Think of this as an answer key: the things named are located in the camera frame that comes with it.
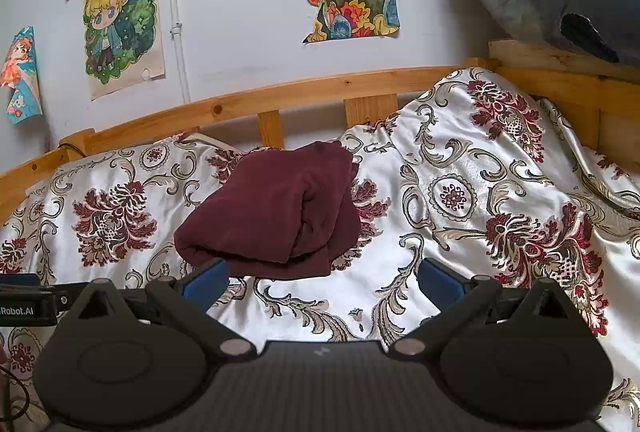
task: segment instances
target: white satin bedding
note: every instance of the white satin bedding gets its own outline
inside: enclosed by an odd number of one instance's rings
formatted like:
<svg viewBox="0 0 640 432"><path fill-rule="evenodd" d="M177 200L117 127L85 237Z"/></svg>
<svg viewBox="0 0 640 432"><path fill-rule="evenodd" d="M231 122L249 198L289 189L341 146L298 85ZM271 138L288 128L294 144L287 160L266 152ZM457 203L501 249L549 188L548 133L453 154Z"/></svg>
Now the white satin bedding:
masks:
<svg viewBox="0 0 640 432"><path fill-rule="evenodd" d="M614 364L601 424L640 428L632 381L640 380L640 189L630 176L583 148L551 103L480 68L447 76L384 123L354 127L340 141L360 163L352 187L358 245L329 277L232 279L212 317L258 348L266 340L388 346L437 312L415 279L424 256L510 287L550 276ZM0 272L36 272L43 283L109 277L120 288L181 277L191 268L175 253L173 233L241 155L190 135L63 165L2 228ZM12 372L33 398L17 430L46 423L31 372L52 331L0 330ZM19 409L17 386L12 397Z"/></svg>

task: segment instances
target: black cable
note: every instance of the black cable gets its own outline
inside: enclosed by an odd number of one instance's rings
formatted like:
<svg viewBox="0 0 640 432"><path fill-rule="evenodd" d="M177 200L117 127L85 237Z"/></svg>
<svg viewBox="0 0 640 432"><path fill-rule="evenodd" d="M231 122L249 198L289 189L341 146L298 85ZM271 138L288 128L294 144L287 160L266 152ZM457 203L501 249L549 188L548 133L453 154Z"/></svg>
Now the black cable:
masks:
<svg viewBox="0 0 640 432"><path fill-rule="evenodd" d="M8 376L2 377L2 415L11 415L11 379ZM15 432L15 427L12 422L7 423L8 432Z"/></svg>
<svg viewBox="0 0 640 432"><path fill-rule="evenodd" d="M71 150L73 150L74 152L78 152L82 157L86 157L85 153L82 152L80 148L78 148L76 145L72 145L71 143L60 143L58 145L58 148L71 148Z"/></svg>
<svg viewBox="0 0 640 432"><path fill-rule="evenodd" d="M14 425L13 425L14 421L17 420L18 418L21 418L22 416L24 416L27 413L27 409L29 408L29 405L31 404L31 398L29 396L29 391L27 390L27 388L24 385L24 383L21 382L20 380L18 380L18 378L16 377L16 375L13 372L11 372L10 370L7 370L7 369L5 369L4 367L1 367L1 366L0 366L0 370L2 372L4 372L7 376L9 376L9 378L14 380L15 383L20 385L20 388L24 392L24 407L22 407L20 409L18 414L11 415L11 413L10 413L9 417L0 418L0 423L8 423L10 428L13 428L14 427Z"/></svg>

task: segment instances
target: red floral pattern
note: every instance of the red floral pattern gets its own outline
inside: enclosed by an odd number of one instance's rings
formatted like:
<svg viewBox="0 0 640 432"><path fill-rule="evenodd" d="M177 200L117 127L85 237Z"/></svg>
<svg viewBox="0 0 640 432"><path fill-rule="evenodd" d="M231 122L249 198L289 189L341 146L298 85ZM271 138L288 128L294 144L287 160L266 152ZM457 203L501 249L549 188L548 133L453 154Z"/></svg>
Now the red floral pattern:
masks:
<svg viewBox="0 0 640 432"><path fill-rule="evenodd" d="M609 159L608 157L602 155L602 154L598 154L596 153L597 156L600 157L600 161L598 161L598 166L602 169L602 170L606 170L609 167L613 166L613 177L611 177L613 180L618 180L620 179L620 177L622 176L626 176L626 172L620 168L617 164L615 164L611 159Z"/></svg>
<svg viewBox="0 0 640 432"><path fill-rule="evenodd" d="M527 100L520 94L513 95L491 81L473 79L466 86L475 98L478 112L471 115L477 126L490 125L489 139L498 139L502 133L509 135L536 163L542 163L544 147L543 129L537 124L540 112L529 108Z"/></svg>
<svg viewBox="0 0 640 432"><path fill-rule="evenodd" d="M457 211L465 207L466 196L465 191L456 185L442 187L440 200L442 204L453 211Z"/></svg>
<svg viewBox="0 0 640 432"><path fill-rule="evenodd" d="M0 274L19 273L22 260L27 255L27 240L14 238L5 240L0 247Z"/></svg>
<svg viewBox="0 0 640 432"><path fill-rule="evenodd" d="M384 121L378 120L372 126L365 127L364 131L367 134L373 134L379 127L383 126L385 128L385 132L389 135L393 134L394 128L396 128L396 121L398 120L398 116L400 115L400 111L397 110L387 117Z"/></svg>
<svg viewBox="0 0 640 432"><path fill-rule="evenodd" d="M373 33L373 29L370 27L361 27L357 31L352 31L351 36L353 38L364 38L365 36L371 36Z"/></svg>
<svg viewBox="0 0 640 432"><path fill-rule="evenodd" d="M31 353L31 346L25 344L15 344L9 349L11 354L11 369L20 370L21 373L31 372L33 370L33 363L36 360L34 354Z"/></svg>
<svg viewBox="0 0 640 432"><path fill-rule="evenodd" d="M364 11L366 11L365 5L359 4L357 0L345 2L340 8L340 14L349 21L352 29L358 27L358 20L364 14Z"/></svg>
<svg viewBox="0 0 640 432"><path fill-rule="evenodd" d="M593 224L587 214L566 203L562 220L551 217L544 225L528 215L499 213L486 223L487 252L500 270L496 279L509 287L530 288L550 277L566 291L596 336L607 335L602 293L602 258L591 247Z"/></svg>
<svg viewBox="0 0 640 432"><path fill-rule="evenodd" d="M362 182L358 182L356 179L351 184L351 198L360 215L360 236L354 247L334 260L331 266L333 271L347 269L353 259L362 256L362 249L371 243L374 237L382 235L382 230L373 223L379 217L386 217L386 211L391 206L391 199L376 201L377 193L378 187L371 179L364 179Z"/></svg>
<svg viewBox="0 0 640 432"><path fill-rule="evenodd" d="M152 148L148 152L149 161L159 161L162 158L162 150L160 148Z"/></svg>
<svg viewBox="0 0 640 432"><path fill-rule="evenodd" d="M207 163L216 168L213 176L223 185L228 181L231 172L238 166L238 161L244 154L233 150L216 148L215 155L207 159Z"/></svg>
<svg viewBox="0 0 640 432"><path fill-rule="evenodd" d="M147 213L145 187L139 181L116 185L109 192L89 190L84 203L74 202L80 218L73 226L80 242L85 267L117 262L126 258L130 249L153 248L147 238L158 227Z"/></svg>

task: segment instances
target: wooden bed frame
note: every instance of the wooden bed frame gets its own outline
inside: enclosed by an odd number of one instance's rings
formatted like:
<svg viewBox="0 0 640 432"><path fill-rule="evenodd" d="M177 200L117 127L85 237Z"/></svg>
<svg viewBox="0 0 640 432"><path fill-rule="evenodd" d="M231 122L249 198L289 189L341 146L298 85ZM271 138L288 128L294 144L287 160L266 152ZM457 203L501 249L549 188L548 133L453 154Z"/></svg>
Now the wooden bed frame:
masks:
<svg viewBox="0 0 640 432"><path fill-rule="evenodd" d="M490 46L492 54L504 52L500 42L493 44L498 45ZM512 53L508 57L517 60ZM593 149L598 149L600 119L604 114L640 122L640 85L630 81L594 76L589 71L585 74L503 66L495 58L470 58L462 66L482 66L531 95L548 97L572 123L582 144ZM90 156L157 141L249 115L257 115L264 145L284 147L279 110L343 100L348 127L375 123L398 109L398 94L428 90L458 68L460 66L396 68L307 79L204 99L99 132L92 128L82 130L61 140L58 149L0 176L0 221L5 221L26 198L26 189L49 177L61 164L81 159L82 154ZM628 161L636 159L631 156Z"/></svg>

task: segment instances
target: folded maroon fabric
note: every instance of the folded maroon fabric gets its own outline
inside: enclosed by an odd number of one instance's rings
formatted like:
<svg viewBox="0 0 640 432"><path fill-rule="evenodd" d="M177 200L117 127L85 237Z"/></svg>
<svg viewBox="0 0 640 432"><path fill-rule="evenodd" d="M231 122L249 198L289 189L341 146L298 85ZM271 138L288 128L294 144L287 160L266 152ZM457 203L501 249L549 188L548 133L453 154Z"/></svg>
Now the folded maroon fabric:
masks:
<svg viewBox="0 0 640 432"><path fill-rule="evenodd" d="M231 276L329 275L360 234L351 161L337 142L245 155L176 230L176 251L194 267L223 257Z"/></svg>

